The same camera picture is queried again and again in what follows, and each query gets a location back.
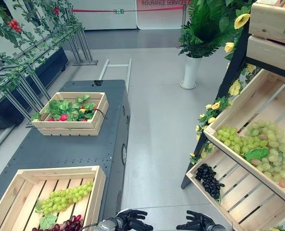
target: red barrier rope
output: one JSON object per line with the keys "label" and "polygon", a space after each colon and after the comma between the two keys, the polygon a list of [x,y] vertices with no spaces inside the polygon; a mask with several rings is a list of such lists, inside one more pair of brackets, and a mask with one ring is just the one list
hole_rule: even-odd
{"label": "red barrier rope", "polygon": [[[173,11],[173,10],[182,10],[182,6],[178,7],[169,7],[169,8],[162,8],[162,9],[148,9],[148,10],[131,10],[131,11],[123,11],[123,12],[140,12],[140,11]],[[96,12],[115,12],[115,11],[92,11],[92,10],[76,10],[73,9],[72,12],[74,13],[96,13]]]}

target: robotic arm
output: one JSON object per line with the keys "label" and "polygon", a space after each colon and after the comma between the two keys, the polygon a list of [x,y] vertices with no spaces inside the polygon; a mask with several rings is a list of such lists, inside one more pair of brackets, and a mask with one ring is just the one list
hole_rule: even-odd
{"label": "robotic arm", "polygon": [[[224,226],[216,225],[214,221],[202,214],[188,210],[190,216],[186,216],[189,222],[184,225],[176,226],[177,230],[195,230],[195,231],[226,231]],[[115,218],[109,218],[98,223],[95,231],[152,231],[153,227],[147,225],[138,219],[144,220],[148,213],[140,210],[126,210],[119,213]]]}

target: black cable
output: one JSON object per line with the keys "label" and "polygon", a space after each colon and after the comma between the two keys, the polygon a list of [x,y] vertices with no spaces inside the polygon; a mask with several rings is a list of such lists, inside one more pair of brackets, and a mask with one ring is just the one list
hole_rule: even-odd
{"label": "black cable", "polygon": [[96,226],[96,225],[98,225],[98,223],[91,224],[91,225],[86,225],[86,226],[82,227],[81,230],[83,230],[83,229],[85,229],[85,228],[92,227],[92,226]]}

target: white planter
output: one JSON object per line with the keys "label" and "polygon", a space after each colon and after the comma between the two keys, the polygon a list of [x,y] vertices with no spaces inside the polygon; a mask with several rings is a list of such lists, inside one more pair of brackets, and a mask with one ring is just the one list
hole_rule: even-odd
{"label": "white planter", "polygon": [[193,89],[202,58],[191,58],[186,55],[184,80],[180,83],[184,89]]}

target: potted plant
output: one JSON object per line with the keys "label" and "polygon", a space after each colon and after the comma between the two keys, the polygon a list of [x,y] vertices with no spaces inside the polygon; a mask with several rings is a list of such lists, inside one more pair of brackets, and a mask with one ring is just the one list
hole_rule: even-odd
{"label": "potted plant", "polygon": [[182,27],[179,39],[179,54],[186,53],[185,75],[180,83],[184,89],[196,86],[202,58],[211,56],[235,33],[222,0],[192,0],[188,13],[189,21]]}

